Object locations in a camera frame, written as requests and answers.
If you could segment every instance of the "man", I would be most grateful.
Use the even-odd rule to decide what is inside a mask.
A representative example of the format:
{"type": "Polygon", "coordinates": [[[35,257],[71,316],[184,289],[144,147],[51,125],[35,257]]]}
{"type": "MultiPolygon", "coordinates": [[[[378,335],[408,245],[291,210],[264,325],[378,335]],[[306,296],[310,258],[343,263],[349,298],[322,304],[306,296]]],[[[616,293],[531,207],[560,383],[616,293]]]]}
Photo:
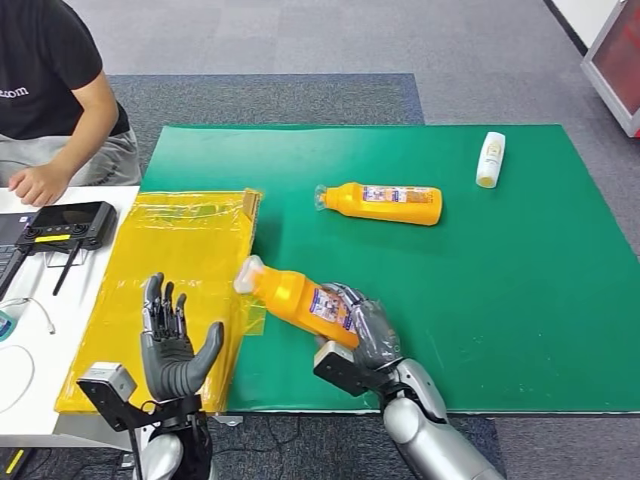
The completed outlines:
{"type": "Polygon", "coordinates": [[[137,144],[88,29],[62,0],[0,0],[0,187],[26,205],[134,185],[137,144]]]}

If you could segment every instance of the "man's hand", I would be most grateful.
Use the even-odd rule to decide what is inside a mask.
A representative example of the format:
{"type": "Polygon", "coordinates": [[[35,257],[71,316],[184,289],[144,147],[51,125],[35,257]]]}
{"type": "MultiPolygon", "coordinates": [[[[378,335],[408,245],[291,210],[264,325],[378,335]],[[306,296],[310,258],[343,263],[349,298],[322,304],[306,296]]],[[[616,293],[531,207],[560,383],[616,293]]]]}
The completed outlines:
{"type": "Polygon", "coordinates": [[[224,342],[224,325],[215,322],[209,327],[202,348],[194,355],[186,334],[186,295],[179,296],[174,310],[174,284],[168,282],[162,298],[164,280],[164,275],[156,273],[146,282],[142,310],[144,330],[140,334],[146,385],[158,402],[195,395],[224,342]]]}
{"type": "Polygon", "coordinates": [[[60,165],[48,163],[25,168],[9,179],[9,191],[16,192],[23,205],[44,207],[55,203],[71,181],[71,175],[60,165]]]}

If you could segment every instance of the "bottle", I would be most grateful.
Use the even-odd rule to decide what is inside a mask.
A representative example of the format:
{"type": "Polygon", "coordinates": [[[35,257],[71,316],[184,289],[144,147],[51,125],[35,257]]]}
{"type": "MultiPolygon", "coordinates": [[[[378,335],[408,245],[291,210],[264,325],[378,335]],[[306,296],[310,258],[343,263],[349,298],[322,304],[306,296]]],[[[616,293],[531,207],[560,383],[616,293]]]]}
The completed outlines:
{"type": "Polygon", "coordinates": [[[506,137],[501,133],[489,132],[482,144],[475,183],[483,188],[494,188],[498,183],[506,137]]]}
{"type": "Polygon", "coordinates": [[[240,294],[253,293],[271,314],[297,327],[351,349],[358,346],[355,327],[340,297],[301,273],[266,267],[251,255],[242,264],[233,288],[240,294]]]}
{"type": "Polygon", "coordinates": [[[319,185],[315,207],[348,217],[435,225],[442,211],[442,192],[430,187],[388,187],[345,183],[334,188],[319,185]]]}

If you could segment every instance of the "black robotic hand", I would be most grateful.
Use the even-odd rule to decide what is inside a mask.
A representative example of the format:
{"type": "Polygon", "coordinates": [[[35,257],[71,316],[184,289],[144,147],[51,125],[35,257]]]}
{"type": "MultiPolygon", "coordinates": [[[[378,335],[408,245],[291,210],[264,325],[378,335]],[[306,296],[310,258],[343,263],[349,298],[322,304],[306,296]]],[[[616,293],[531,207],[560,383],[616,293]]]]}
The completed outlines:
{"type": "Polygon", "coordinates": [[[380,302],[370,300],[358,290],[340,283],[328,283],[323,287],[344,302],[355,327],[359,341],[353,351],[356,364],[377,370],[402,358],[398,336],[389,324],[386,313],[380,302]]]}
{"type": "Polygon", "coordinates": [[[146,384],[158,402],[195,395],[205,382],[224,341],[224,326],[209,327],[202,348],[194,355],[186,334],[181,294],[174,310],[174,284],[168,282],[162,298],[165,276],[156,273],[146,282],[143,307],[143,331],[140,334],[143,365],[146,384]]]}

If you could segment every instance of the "black t-shirt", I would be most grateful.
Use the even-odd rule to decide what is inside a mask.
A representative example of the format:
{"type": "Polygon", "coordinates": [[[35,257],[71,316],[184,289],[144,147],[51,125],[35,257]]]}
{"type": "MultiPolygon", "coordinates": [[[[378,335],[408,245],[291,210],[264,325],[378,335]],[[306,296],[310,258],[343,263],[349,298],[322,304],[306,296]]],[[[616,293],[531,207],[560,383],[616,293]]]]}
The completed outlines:
{"type": "MultiPolygon", "coordinates": [[[[71,135],[83,111],[71,91],[100,71],[91,34],[62,0],[0,0],[0,134],[71,135]]],[[[118,108],[111,135],[129,130],[118,108]]]]}

